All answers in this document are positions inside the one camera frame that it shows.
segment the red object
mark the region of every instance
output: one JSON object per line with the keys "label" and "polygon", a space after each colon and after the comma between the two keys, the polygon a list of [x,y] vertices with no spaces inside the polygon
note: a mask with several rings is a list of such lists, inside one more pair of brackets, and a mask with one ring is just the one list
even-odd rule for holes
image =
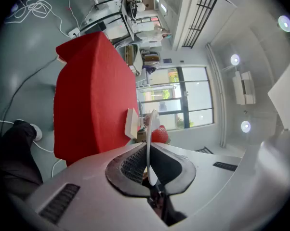
{"label": "red object", "polygon": [[137,108],[135,76],[106,38],[96,32],[56,48],[67,62],[54,98],[54,154],[71,164],[127,144],[128,108]]}
{"label": "red object", "polygon": [[169,135],[165,126],[161,125],[158,129],[155,129],[151,133],[151,141],[157,143],[166,143],[169,139]]}

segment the desk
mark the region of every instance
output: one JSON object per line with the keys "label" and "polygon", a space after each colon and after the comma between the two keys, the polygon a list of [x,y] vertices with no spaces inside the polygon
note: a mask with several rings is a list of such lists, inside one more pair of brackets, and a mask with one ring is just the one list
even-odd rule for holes
{"label": "desk", "polygon": [[121,55],[122,59],[124,59],[124,61],[127,63],[127,65],[129,66],[129,68],[132,70],[132,72],[136,75],[139,76],[142,72],[142,67],[143,67],[143,60],[142,60],[142,56],[139,50],[138,45],[136,44],[131,44],[129,46],[132,46],[132,64],[129,65],[129,61],[126,61],[126,46],[117,48],[117,52]]}
{"label": "desk", "polygon": [[[114,0],[107,0],[107,1],[103,1],[101,3],[97,3],[97,4],[95,4],[95,8],[97,8],[97,6],[102,4],[102,3],[108,3],[110,1],[114,1]],[[105,17],[100,18],[99,20],[96,20],[96,21],[94,21],[92,23],[89,23],[88,25],[83,27],[80,30],[80,32],[85,32],[85,31],[89,30],[90,28],[92,28],[93,26],[97,25],[99,22],[104,21],[107,18],[110,18],[110,17],[115,16],[115,15],[120,15],[122,20],[123,20],[123,23],[124,23],[124,25],[125,25],[125,27],[127,29],[129,37],[131,37],[134,40],[134,33],[133,33],[133,30],[132,30],[132,24],[131,24],[131,21],[128,19],[129,16],[128,16],[127,11],[126,11],[126,6],[127,6],[126,0],[122,0],[121,1],[121,6],[120,6],[120,10],[118,12],[109,14],[109,15],[107,15]]]}
{"label": "desk", "polygon": [[103,32],[56,48],[67,62],[54,97],[54,154],[73,163],[127,144],[128,108],[138,110],[135,76]]}

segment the shoe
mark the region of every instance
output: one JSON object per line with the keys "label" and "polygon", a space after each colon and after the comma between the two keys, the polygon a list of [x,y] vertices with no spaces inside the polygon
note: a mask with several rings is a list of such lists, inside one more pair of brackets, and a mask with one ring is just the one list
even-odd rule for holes
{"label": "shoe", "polygon": [[21,120],[21,119],[16,119],[13,123],[13,126],[18,126],[20,124],[24,123],[24,120]]}
{"label": "shoe", "polygon": [[34,129],[36,130],[36,134],[37,134],[35,139],[34,139],[34,141],[41,140],[42,139],[42,131],[41,131],[41,129],[37,125],[32,124],[32,123],[31,123],[31,126],[34,127]]}

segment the person's leg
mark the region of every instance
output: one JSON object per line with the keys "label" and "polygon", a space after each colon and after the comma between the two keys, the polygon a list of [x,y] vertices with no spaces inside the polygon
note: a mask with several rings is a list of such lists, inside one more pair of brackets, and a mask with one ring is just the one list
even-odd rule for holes
{"label": "person's leg", "polygon": [[30,153],[36,130],[27,122],[15,121],[0,139],[0,178],[6,190],[27,198],[42,184],[39,169]]}

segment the window frame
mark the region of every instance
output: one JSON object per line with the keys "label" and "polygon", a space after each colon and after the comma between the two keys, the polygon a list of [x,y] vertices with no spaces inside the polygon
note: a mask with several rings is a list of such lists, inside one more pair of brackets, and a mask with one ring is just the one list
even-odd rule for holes
{"label": "window frame", "polygon": [[163,3],[160,3],[160,6],[163,9],[163,11],[165,12],[165,14],[167,14],[168,13],[167,7],[165,7],[165,5]]}
{"label": "window frame", "polygon": [[[141,102],[143,104],[143,103],[152,103],[152,102],[162,102],[162,101],[167,101],[167,100],[178,100],[178,99],[181,100],[181,110],[168,111],[168,112],[159,112],[159,115],[160,116],[183,113],[183,115],[184,115],[184,127],[183,128],[168,129],[168,130],[178,130],[178,129],[184,129],[184,128],[197,128],[197,127],[207,126],[207,125],[210,125],[210,124],[214,124],[215,123],[215,120],[214,120],[213,96],[212,96],[212,90],[211,90],[211,82],[210,82],[210,79],[209,79],[209,76],[208,76],[208,72],[207,72],[207,67],[206,66],[187,66],[187,67],[184,67],[184,68],[189,68],[189,67],[192,67],[192,68],[196,68],[196,67],[204,68],[205,71],[206,71],[207,80],[185,81],[184,73],[183,73],[183,67],[176,67],[179,81],[178,82],[170,82],[170,83],[172,83],[172,84],[176,84],[177,83],[177,84],[180,85],[181,97],[180,98],[170,98],[170,99],[163,99],[163,100],[152,100],[152,101],[144,101],[144,102]],[[163,69],[174,69],[174,68],[175,67],[168,67],[168,68],[162,68],[160,70],[163,70]],[[211,108],[198,109],[198,110],[189,110],[189,107],[188,107],[188,98],[187,98],[186,86],[185,86],[185,83],[187,83],[187,82],[208,82],[209,89],[210,89],[210,96],[211,96]],[[151,85],[151,87],[161,86],[161,85],[164,85],[164,84],[167,84],[167,83],[154,84],[154,85]],[[189,112],[202,111],[202,110],[210,110],[210,109],[211,109],[211,113],[212,113],[212,123],[208,123],[208,124],[203,124],[203,125],[199,125],[199,126],[190,127]]]}

